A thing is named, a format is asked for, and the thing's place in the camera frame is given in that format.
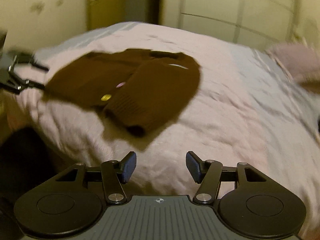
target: metal screw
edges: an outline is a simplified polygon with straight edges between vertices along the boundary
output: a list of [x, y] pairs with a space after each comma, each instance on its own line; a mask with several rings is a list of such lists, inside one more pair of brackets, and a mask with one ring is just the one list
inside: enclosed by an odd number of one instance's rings
[[119, 202], [124, 199], [124, 196], [119, 193], [113, 193], [108, 196], [108, 199], [110, 199], [113, 202]]
[[212, 199], [212, 197], [207, 194], [207, 193], [200, 193], [196, 196], [196, 199], [201, 201], [201, 202], [207, 202], [209, 201], [210, 199]]

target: wall stain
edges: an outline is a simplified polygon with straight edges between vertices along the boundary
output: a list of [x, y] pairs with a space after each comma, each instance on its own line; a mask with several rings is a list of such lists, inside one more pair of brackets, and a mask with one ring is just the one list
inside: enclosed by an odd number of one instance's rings
[[56, 2], [56, 6], [59, 7], [59, 6], [61, 6], [63, 3], [64, 3], [64, 0], [58, 0], [58, 1]]
[[35, 2], [30, 7], [30, 11], [31, 12], [36, 12], [37, 14], [40, 14], [43, 9], [44, 9], [44, 3], [43, 2]]

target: pillow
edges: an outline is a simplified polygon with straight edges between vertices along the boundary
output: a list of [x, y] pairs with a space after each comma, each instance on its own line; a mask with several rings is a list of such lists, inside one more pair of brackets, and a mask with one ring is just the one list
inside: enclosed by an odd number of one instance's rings
[[281, 43], [272, 46], [267, 53], [282, 67], [290, 81], [320, 93], [320, 57], [312, 48], [301, 43]]

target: yellow button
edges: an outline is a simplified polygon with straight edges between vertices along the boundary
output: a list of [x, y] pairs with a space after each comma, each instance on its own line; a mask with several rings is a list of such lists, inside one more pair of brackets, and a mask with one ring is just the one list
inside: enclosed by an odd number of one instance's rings
[[104, 95], [104, 96], [101, 98], [101, 101], [108, 101], [110, 98], [111, 98], [111, 95]]

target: brown sweater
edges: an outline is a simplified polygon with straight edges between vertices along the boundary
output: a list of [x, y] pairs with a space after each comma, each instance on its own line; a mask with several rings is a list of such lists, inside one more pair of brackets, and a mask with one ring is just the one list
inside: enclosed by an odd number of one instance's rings
[[103, 107], [142, 136], [177, 115], [194, 96], [198, 63], [183, 53], [127, 49], [90, 52], [59, 70], [46, 92], [82, 107]]

